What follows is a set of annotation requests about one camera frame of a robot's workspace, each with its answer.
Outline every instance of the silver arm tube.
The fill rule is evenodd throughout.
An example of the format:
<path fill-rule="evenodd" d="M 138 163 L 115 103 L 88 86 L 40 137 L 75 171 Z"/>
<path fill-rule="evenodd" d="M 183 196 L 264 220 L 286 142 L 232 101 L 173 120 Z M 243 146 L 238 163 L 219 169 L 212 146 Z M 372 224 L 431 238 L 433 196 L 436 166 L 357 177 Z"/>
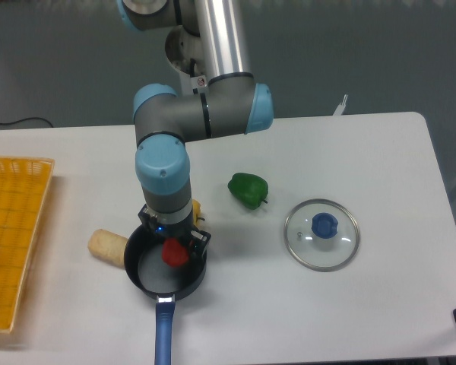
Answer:
<path fill-rule="evenodd" d="M 195 0 L 206 76 L 251 73 L 238 1 Z"/>

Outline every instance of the white cable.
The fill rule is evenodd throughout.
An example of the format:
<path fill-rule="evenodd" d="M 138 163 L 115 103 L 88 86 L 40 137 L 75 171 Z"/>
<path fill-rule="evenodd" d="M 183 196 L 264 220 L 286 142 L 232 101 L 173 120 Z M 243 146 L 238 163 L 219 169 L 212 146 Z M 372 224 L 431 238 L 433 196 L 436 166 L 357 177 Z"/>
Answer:
<path fill-rule="evenodd" d="M 343 101 L 341 102 L 340 105 L 336 107 L 336 110 L 333 113 L 333 116 L 342 116 L 344 112 L 344 108 L 347 107 L 347 100 L 348 100 L 348 94 L 344 94 Z"/>

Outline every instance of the lid rim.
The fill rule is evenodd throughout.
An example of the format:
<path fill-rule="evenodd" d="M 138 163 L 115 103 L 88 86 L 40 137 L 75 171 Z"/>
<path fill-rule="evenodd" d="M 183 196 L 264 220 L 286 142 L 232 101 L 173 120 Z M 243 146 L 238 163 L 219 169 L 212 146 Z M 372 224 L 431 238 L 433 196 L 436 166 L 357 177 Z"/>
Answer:
<path fill-rule="evenodd" d="M 289 243 L 289 237 L 287 236 L 287 226 L 289 225 L 289 222 L 290 222 L 290 219 L 293 217 L 293 215 L 302 207 L 305 207 L 306 205 L 311 205 L 311 204 L 326 204 L 326 205 L 330 205 L 332 207 L 335 207 L 336 209 L 339 209 L 340 211 L 342 211 L 346 216 L 348 216 L 348 218 L 351 220 L 351 222 L 353 223 L 353 226 L 355 228 L 355 246 L 353 248 L 353 251 L 350 253 L 350 255 L 342 262 L 340 262 L 339 264 L 336 264 L 336 265 L 333 265 L 333 266 L 317 266 L 317 265 L 313 265 L 313 264 L 310 264 L 309 262 L 307 261 L 304 261 L 303 259 L 301 259 L 292 249 L 292 247 L 290 246 L 290 243 Z M 354 218 L 354 216 L 350 213 L 350 211 L 348 211 L 343 205 L 340 205 L 336 202 L 333 202 L 332 200 L 328 200 L 328 199 L 323 199 L 323 198 L 315 198 L 315 199 L 309 199 L 309 200 L 306 200 L 302 203 L 299 203 L 298 205 L 296 205 L 296 207 L 294 207 L 289 215 L 287 216 L 286 218 L 286 221 L 285 221 L 285 224 L 283 226 L 283 238 L 284 238 L 284 241 L 285 241 L 285 244 L 286 244 L 286 248 L 289 250 L 289 253 L 290 255 L 296 259 L 296 261 L 307 267 L 307 268 L 310 268 L 312 270 L 315 270 L 315 271 L 320 271 L 320 272 L 331 272 L 331 271 L 337 271 L 337 270 L 340 270 L 341 268 L 345 267 L 346 265 L 348 265 L 348 263 L 350 263 L 350 261 L 355 257 L 356 255 L 356 252 L 358 251 L 358 248 L 359 248 L 359 242 L 360 242 L 360 237 L 361 237 L 361 234 L 360 234 L 360 231 L 359 231 L 359 227 L 358 227 L 358 223 L 356 222 L 356 219 Z"/>

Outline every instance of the glass lid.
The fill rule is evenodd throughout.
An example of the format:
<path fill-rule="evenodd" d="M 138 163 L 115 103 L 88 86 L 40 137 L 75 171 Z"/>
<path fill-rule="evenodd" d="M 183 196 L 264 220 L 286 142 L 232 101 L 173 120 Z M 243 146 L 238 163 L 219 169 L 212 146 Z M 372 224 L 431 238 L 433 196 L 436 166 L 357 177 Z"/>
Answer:
<path fill-rule="evenodd" d="M 355 256 L 359 228 L 351 213 L 338 203 L 312 199 L 297 205 L 283 229 L 291 255 L 316 271 L 336 271 Z"/>

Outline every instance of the black cable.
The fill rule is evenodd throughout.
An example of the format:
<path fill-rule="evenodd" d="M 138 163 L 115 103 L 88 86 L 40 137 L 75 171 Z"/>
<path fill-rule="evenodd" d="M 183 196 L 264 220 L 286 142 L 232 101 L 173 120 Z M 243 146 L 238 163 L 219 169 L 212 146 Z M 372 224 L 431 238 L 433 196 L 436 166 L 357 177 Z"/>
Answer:
<path fill-rule="evenodd" d="M 189 77 L 193 78 L 195 76 L 195 66 L 196 66 L 196 60 L 191 59 L 189 63 Z"/>
<path fill-rule="evenodd" d="M 30 116 L 28 118 L 23 118 L 23 119 L 19 119 L 19 120 L 16 120 L 14 122 L 5 122 L 5 123 L 1 123 L 0 122 L 0 125 L 13 125 L 13 124 L 18 124 L 18 123 L 22 123 L 22 122 L 26 122 L 28 120 L 42 120 L 43 122 L 45 122 L 49 127 L 51 128 L 54 128 L 54 125 L 49 121 L 47 120 L 46 118 L 42 118 L 40 116 Z"/>

